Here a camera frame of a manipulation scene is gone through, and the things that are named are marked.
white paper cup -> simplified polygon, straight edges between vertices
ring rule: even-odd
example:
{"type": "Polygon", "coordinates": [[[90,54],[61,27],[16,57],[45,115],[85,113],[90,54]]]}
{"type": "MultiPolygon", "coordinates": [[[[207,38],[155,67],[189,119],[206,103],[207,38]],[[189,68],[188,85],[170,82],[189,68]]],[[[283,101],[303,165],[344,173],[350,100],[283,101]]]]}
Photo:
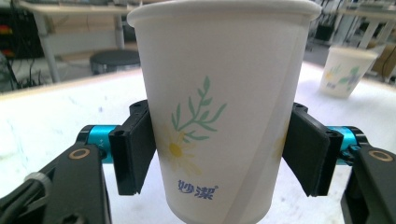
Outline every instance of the white paper cup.
{"type": "Polygon", "coordinates": [[[303,0],[198,0],[128,15],[166,199],[183,221],[254,223],[267,213],[319,12],[303,0]]]}
{"type": "Polygon", "coordinates": [[[320,81],[320,91],[347,98],[377,57],[377,53],[366,49],[331,47],[320,81]]]}

green leaf branch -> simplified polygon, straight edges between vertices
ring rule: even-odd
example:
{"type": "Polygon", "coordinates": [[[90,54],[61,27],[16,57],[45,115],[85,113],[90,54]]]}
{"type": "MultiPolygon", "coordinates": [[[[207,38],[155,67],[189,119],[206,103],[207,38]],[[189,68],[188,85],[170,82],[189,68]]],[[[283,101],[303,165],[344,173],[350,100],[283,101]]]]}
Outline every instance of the green leaf branch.
{"type": "Polygon", "coordinates": [[[355,66],[352,69],[350,69],[349,74],[350,74],[349,77],[341,78],[338,81],[338,83],[339,84],[346,84],[347,83],[347,85],[352,85],[352,84],[354,84],[354,83],[359,81],[359,67],[358,66],[355,66]]]}
{"type": "MultiPolygon", "coordinates": [[[[212,103],[213,98],[207,97],[210,88],[210,79],[209,77],[205,77],[204,85],[202,89],[198,89],[198,95],[200,96],[200,101],[198,105],[195,105],[189,97],[189,110],[191,113],[191,118],[186,121],[184,124],[180,124],[180,104],[177,105],[176,113],[172,113],[172,124],[176,131],[181,132],[186,128],[189,128],[192,124],[197,124],[199,127],[210,131],[216,132],[217,130],[213,128],[212,124],[219,118],[220,114],[227,106],[227,104],[222,105],[215,115],[212,118],[209,118],[209,109],[210,104],[212,103]]],[[[190,140],[205,140],[208,139],[209,136],[206,135],[197,135],[196,130],[192,130],[190,132],[185,133],[184,141],[190,142],[190,140]]]]}

cup rim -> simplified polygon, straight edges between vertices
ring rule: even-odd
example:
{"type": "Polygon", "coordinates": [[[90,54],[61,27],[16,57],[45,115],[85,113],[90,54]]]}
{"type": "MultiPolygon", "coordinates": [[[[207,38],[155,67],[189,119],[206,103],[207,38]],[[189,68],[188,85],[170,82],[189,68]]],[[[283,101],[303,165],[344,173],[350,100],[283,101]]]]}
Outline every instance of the cup rim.
{"type": "Polygon", "coordinates": [[[355,49],[355,48],[340,47],[340,46],[330,47],[329,51],[341,53],[350,57],[365,58],[365,59],[376,59],[379,56],[378,53],[369,49],[355,49]]]}
{"type": "Polygon", "coordinates": [[[314,20],[320,15],[321,7],[308,0],[173,0],[135,8],[128,14],[127,21],[134,26],[136,21],[148,18],[244,11],[295,13],[314,20]]]}

white table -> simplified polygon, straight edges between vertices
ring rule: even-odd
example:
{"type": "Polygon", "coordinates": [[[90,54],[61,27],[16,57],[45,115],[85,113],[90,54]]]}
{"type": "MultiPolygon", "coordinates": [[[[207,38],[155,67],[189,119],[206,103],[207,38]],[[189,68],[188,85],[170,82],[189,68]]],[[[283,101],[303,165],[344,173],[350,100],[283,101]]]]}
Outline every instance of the white table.
{"type": "Polygon", "coordinates": [[[20,2],[20,6],[31,11],[35,16],[38,36],[44,56],[49,65],[49,73],[52,82],[60,82],[60,76],[56,66],[55,56],[82,52],[93,49],[106,49],[117,47],[124,49],[124,39],[121,15],[132,11],[132,7],[115,6],[59,6],[41,5],[20,2]],[[74,16],[74,15],[111,15],[114,16],[114,31],[96,31],[77,34],[52,34],[46,23],[46,18],[51,16],[74,16]]]}
{"type": "MultiPolygon", "coordinates": [[[[359,127],[373,146],[396,153],[396,90],[362,80],[348,99],[332,98],[318,92],[321,73],[321,67],[303,64],[295,101],[323,124],[359,127]]],[[[0,96],[0,197],[73,145],[82,127],[121,124],[128,106],[145,98],[140,70],[0,96]]],[[[338,166],[329,196],[306,198],[282,161],[271,209],[260,223],[343,223],[340,199],[349,172],[338,166]]],[[[140,195],[118,195],[111,165],[105,165],[105,176],[113,223],[182,223],[166,204],[157,157],[140,195]]]]}

table surface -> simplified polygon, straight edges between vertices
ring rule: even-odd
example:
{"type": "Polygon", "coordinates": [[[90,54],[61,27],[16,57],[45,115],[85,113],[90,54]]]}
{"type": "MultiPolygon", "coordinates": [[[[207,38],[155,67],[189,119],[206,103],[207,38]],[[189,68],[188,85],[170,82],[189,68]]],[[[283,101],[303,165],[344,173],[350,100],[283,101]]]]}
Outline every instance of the table surface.
{"type": "MultiPolygon", "coordinates": [[[[396,153],[396,90],[364,79],[348,99],[332,98],[318,92],[322,69],[303,63],[295,102],[321,123],[359,127],[373,146],[396,153]]],[[[0,197],[73,145],[82,127],[121,124],[128,106],[143,99],[140,70],[0,95],[0,197]]],[[[119,196],[112,165],[104,168],[113,223],[182,223],[166,204],[157,156],[133,197],[119,196]]],[[[349,173],[337,166],[329,195],[307,198],[282,161],[271,209],[260,223],[344,223],[340,199],[349,173]]]]}

